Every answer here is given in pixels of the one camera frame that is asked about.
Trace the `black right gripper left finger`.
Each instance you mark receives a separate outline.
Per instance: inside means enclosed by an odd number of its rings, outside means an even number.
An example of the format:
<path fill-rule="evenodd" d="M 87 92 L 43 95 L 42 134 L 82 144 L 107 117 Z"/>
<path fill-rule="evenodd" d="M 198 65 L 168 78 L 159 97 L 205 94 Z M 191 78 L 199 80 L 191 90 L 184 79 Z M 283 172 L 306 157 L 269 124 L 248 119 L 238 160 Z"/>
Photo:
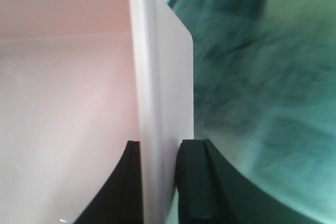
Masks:
<path fill-rule="evenodd" d="M 127 142 L 110 177 L 75 223 L 143 223 L 139 142 Z"/>

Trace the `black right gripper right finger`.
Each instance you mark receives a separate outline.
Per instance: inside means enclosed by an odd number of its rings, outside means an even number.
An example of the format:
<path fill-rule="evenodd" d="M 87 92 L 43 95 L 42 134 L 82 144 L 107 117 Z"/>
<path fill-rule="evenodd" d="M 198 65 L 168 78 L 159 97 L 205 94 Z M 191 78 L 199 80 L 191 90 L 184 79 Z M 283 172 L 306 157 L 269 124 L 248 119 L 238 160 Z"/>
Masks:
<path fill-rule="evenodd" d="M 180 223 L 335 223 L 332 141 L 250 139 L 229 159 L 209 139 L 176 159 Z"/>

